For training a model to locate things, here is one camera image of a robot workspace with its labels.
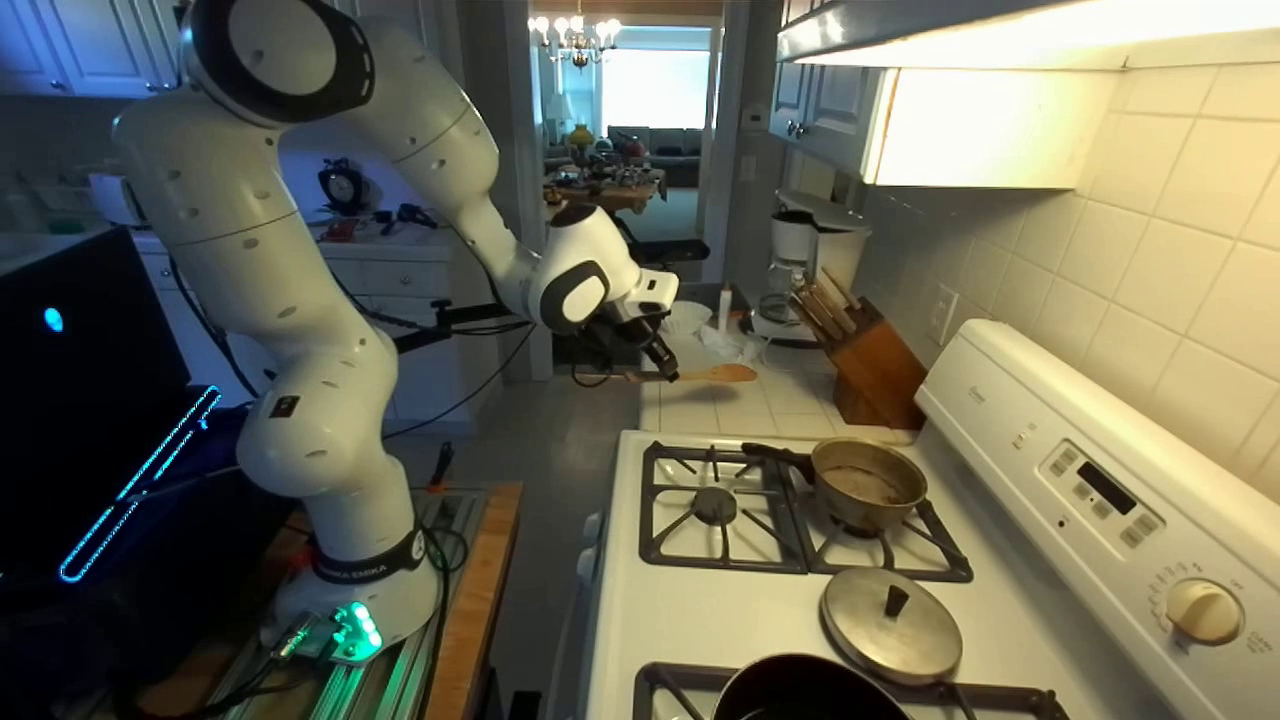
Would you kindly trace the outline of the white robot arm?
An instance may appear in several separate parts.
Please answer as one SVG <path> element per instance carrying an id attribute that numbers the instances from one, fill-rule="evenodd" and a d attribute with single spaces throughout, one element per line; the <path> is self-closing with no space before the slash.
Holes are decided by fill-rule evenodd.
<path id="1" fill-rule="evenodd" d="M 111 121 L 127 182 L 206 311 L 277 363 L 241 436 L 241 471 L 306 507 L 312 564 L 259 637 L 283 650 L 367 662 L 445 607 L 445 570 L 384 449 L 401 375 L 394 336 L 335 284 L 280 170 L 291 129 L 342 121 L 482 261 L 501 308 L 550 332 L 607 321 L 651 332 L 682 278 L 634 261 L 592 203 L 528 248 L 492 203 L 501 148 L 421 38 L 329 0 L 189 0 L 189 83 Z"/>

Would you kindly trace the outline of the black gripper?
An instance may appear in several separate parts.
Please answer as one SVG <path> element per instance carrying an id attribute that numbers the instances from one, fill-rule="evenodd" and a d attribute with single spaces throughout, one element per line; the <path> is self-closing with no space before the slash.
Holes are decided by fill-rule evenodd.
<path id="1" fill-rule="evenodd" d="M 659 380 L 682 380 L 682 359 L 659 339 L 659 316 L 637 316 L 637 321 L 607 316 L 602 336 L 615 348 L 645 348 Z"/>

